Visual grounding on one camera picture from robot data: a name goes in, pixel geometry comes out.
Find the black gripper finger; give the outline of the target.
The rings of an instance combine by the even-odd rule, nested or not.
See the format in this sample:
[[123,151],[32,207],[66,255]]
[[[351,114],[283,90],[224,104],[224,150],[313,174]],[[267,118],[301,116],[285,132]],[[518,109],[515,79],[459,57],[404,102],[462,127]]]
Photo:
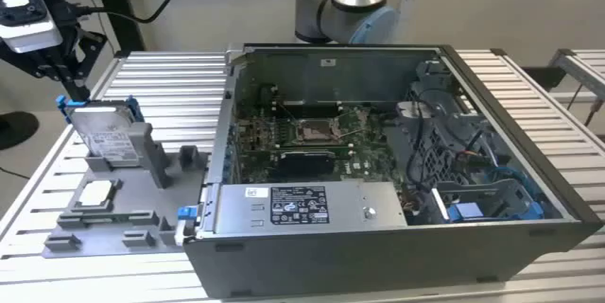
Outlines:
[[58,68],[60,83],[74,102],[86,102],[89,100],[90,92],[85,86],[88,75],[88,72],[70,71],[65,67]]

